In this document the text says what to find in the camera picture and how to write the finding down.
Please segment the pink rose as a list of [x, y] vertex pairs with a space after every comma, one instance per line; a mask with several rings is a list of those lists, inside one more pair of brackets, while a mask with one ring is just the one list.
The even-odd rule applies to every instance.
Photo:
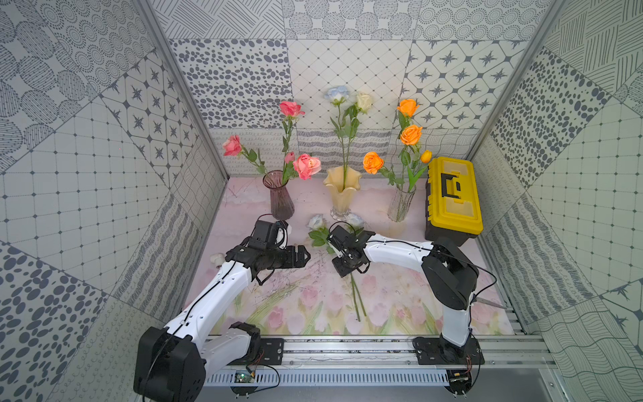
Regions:
[[284, 136], [282, 138], [283, 149], [282, 152], [288, 153], [290, 149], [290, 141], [296, 122], [306, 115], [301, 108], [301, 105], [296, 102], [281, 102], [281, 114], [283, 115], [282, 127], [284, 129]]
[[296, 157], [295, 162], [293, 162], [294, 169], [296, 170], [296, 177], [302, 180], [311, 179], [314, 175], [318, 174], [322, 170], [321, 161], [309, 154], [301, 154], [301, 156]]
[[261, 153], [252, 148], [245, 147], [241, 141], [240, 137], [237, 135], [230, 136], [223, 144], [224, 156], [226, 157], [243, 157], [251, 165], [254, 166], [256, 171], [261, 175], [266, 175], [266, 166], [264, 161], [261, 159]]

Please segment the orange rose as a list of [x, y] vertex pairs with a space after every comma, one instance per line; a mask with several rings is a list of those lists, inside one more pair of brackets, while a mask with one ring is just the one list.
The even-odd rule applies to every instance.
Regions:
[[418, 107], [416, 100], [413, 99], [402, 100], [399, 103], [397, 111], [401, 131], [411, 125], [413, 116], [415, 115], [415, 112], [417, 112]]
[[406, 191], [411, 193], [415, 190], [415, 184], [419, 180], [424, 164], [420, 161], [420, 139], [422, 128], [416, 125], [406, 127], [400, 133], [400, 142], [403, 149], [400, 152], [400, 162], [402, 163], [402, 177], [405, 180]]
[[368, 174], [380, 174], [388, 180], [388, 184], [402, 189], [403, 180], [398, 178], [392, 169], [385, 167], [384, 160], [376, 152], [368, 152], [363, 157], [363, 169]]

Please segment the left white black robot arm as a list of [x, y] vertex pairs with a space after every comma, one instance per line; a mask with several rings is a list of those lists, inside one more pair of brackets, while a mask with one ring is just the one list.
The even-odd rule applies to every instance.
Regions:
[[145, 331], [133, 380], [142, 400], [194, 401], [209, 375], [230, 363], [261, 360], [261, 331], [255, 325], [237, 322], [215, 339], [209, 334], [242, 291], [252, 283], [264, 284], [262, 271], [306, 266], [310, 253], [305, 246], [289, 245], [289, 234], [283, 220], [258, 219], [252, 233], [226, 253], [219, 272], [194, 301], [165, 327]]

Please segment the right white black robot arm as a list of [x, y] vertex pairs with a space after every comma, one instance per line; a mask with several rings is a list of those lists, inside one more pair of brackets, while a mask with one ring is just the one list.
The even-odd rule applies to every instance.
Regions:
[[443, 326], [438, 338], [413, 340], [418, 364], [474, 367], [485, 363], [470, 323], [479, 269], [455, 243], [447, 238], [412, 243], [368, 230], [355, 235], [343, 227], [332, 229], [327, 241], [336, 253], [333, 266], [341, 277], [364, 273], [373, 263], [401, 266], [425, 276], [442, 304]]

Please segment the orange tulip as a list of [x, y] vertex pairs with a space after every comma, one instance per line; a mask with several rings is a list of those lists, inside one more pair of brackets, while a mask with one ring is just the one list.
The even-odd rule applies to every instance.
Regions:
[[413, 193], [415, 192], [417, 182], [422, 178], [426, 173], [429, 163], [432, 159], [431, 151], [414, 152], [412, 161], [410, 163], [408, 174], [409, 174], [409, 189], [408, 191]]

